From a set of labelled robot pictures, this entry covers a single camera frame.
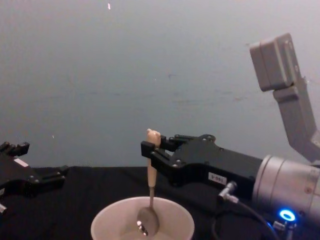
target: blue led light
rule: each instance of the blue led light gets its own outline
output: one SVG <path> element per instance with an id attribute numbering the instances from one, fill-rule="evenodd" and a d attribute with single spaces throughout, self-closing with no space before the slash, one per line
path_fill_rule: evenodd
<path id="1" fill-rule="evenodd" d="M 293 222 L 294 220 L 296 220 L 296 216 L 294 215 L 294 213 L 288 209 L 281 210 L 279 215 L 284 220 L 289 222 Z"/>

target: label sticker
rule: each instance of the label sticker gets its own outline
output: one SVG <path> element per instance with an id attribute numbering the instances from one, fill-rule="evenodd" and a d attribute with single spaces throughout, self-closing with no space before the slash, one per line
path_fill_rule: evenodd
<path id="1" fill-rule="evenodd" d="M 216 182 L 218 184 L 227 185 L 227 178 L 226 177 L 214 174 L 212 172 L 209 172 L 208 179 L 213 182 Z"/>
<path id="2" fill-rule="evenodd" d="M 20 164 L 22 167 L 28 167 L 28 166 L 29 166 L 26 162 L 22 161 L 22 160 L 19 159 L 19 158 L 16 158 L 14 161 L 15 161 L 17 164 Z"/>

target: black table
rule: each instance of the black table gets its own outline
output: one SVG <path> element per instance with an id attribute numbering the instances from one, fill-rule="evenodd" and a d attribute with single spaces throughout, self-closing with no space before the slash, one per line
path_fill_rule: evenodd
<path id="1" fill-rule="evenodd" d="M 37 168 L 40 174 L 54 168 Z M 192 183 L 174 188 L 158 174 L 156 196 L 185 207 L 195 223 L 194 240 L 209 240 L 218 190 Z M 96 214 L 116 201 L 148 196 L 145 167 L 71 167 L 62 189 L 35 198 L 9 196 L 1 201 L 8 212 L 0 219 L 1 240 L 90 240 Z M 261 239 L 260 224 L 248 218 L 222 220 L 223 240 Z M 295 240 L 320 239 L 320 231 L 299 229 Z"/>

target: metal spoon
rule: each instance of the metal spoon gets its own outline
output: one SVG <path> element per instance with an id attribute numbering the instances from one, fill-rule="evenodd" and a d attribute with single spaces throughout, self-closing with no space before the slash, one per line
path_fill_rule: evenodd
<path id="1" fill-rule="evenodd" d="M 157 131 L 148 129 L 146 140 L 150 143 L 155 144 L 158 148 L 161 143 L 161 134 Z M 150 205 L 149 207 L 143 207 L 138 212 L 136 218 L 136 224 L 139 231 L 146 237 L 153 237 L 159 230 L 159 219 L 154 210 L 154 196 L 155 196 L 155 186 L 157 180 L 157 170 L 152 167 L 151 159 L 147 160 L 147 175 L 148 175 L 148 185 L 149 185 L 149 195 L 150 195 Z"/>

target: black cable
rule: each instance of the black cable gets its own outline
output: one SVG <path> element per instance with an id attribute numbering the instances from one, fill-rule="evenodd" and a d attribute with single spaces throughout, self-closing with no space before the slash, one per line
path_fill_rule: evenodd
<path id="1" fill-rule="evenodd" d="M 224 216 L 227 213 L 231 213 L 235 216 L 240 216 L 240 217 L 246 217 L 246 218 L 250 218 L 253 219 L 261 224 L 263 224 L 267 229 L 268 232 L 270 233 L 270 236 L 272 236 L 273 240 L 280 240 L 280 238 L 278 237 L 276 231 L 267 223 L 267 221 L 261 216 L 259 215 L 256 211 L 254 211 L 251 207 L 245 205 L 244 203 L 238 201 L 237 203 L 238 206 L 242 207 L 244 210 L 246 210 L 247 212 L 250 213 L 250 215 L 246 215 L 246 214 L 241 214 L 238 213 L 236 211 L 222 211 L 221 213 L 217 214 L 213 220 L 213 224 L 212 224 L 212 235 L 214 237 L 215 240 L 221 240 L 221 238 L 218 236 L 217 232 L 216 232 L 216 223 L 217 223 L 217 219 Z"/>

